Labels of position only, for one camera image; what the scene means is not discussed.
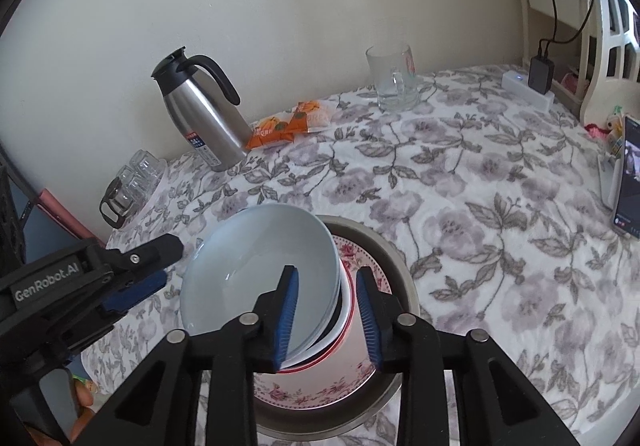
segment white wall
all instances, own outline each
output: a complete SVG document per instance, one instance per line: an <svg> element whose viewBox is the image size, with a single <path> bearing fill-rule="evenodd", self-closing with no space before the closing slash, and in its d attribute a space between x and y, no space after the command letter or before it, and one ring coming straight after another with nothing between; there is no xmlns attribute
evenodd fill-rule
<svg viewBox="0 0 640 446"><path fill-rule="evenodd" d="M23 0L0 39L0 138L106 238L98 201L139 148L189 149L149 74L181 45L218 61L249 120L368 82L376 20L404 17L418 71L522 57L519 0Z"/></svg>

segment stack of bowls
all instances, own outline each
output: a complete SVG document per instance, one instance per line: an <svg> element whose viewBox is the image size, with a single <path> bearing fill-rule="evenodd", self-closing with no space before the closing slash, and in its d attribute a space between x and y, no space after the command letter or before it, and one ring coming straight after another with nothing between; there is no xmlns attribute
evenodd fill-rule
<svg viewBox="0 0 640 446"><path fill-rule="evenodd" d="M266 435L320 440L362 423L401 382L369 361L357 270L371 267L380 290L419 314L417 293L397 251L369 228L263 204L225 221L196 250L180 293L184 327L192 335L210 332L250 311L275 289L285 265L300 274L296 315L281 371L255 375L255 418Z"/></svg>

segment colorful package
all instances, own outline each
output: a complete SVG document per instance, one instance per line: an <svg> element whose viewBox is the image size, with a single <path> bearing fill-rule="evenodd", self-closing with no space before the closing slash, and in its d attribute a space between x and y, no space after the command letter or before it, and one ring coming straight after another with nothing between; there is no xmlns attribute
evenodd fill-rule
<svg viewBox="0 0 640 446"><path fill-rule="evenodd" d="M290 112L282 112L263 118L254 125L254 134L249 139L246 147L251 150L264 146L272 145L278 142L293 141L293 134L286 132L287 125L293 116Z"/></svg>
<svg viewBox="0 0 640 446"><path fill-rule="evenodd" d="M288 134L322 132L331 126L338 103L328 100L299 102L293 116L285 128Z"/></svg>

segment floral tablecloth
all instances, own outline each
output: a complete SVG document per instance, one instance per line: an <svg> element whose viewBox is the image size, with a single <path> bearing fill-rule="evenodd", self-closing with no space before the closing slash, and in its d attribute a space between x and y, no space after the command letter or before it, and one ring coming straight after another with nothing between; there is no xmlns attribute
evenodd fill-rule
<svg viewBox="0 0 640 446"><path fill-rule="evenodd" d="M505 69L422 76L421 102L402 114L382 114L371 88L332 96L330 130L255 150L227 172L192 153L173 161L153 211L114 232L110 247L171 232L184 258L162 292L82 354L87 371L115 390L181 326L180 285L202 239L247 206L291 203L387 238L411 270L423 318L459 334L489 331L565 424L585 432L638 382L640 246L610 230L598 145L562 106L537 114L501 89ZM393 443L398 407L396 396L326 443Z"/></svg>

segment floral plate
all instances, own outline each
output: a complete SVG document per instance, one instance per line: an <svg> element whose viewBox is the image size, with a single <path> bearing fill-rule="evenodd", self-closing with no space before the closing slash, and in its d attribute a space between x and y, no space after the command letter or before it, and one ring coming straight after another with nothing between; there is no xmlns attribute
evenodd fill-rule
<svg viewBox="0 0 640 446"><path fill-rule="evenodd" d="M349 274L352 298L356 273L363 266L371 268L380 291L391 293L382 268L367 251L341 236L334 235L334 242ZM369 361L358 304L354 302L353 307L353 318L321 357L294 371L256 374L255 397L280 408L311 410L333 404L360 388L374 367Z"/></svg>

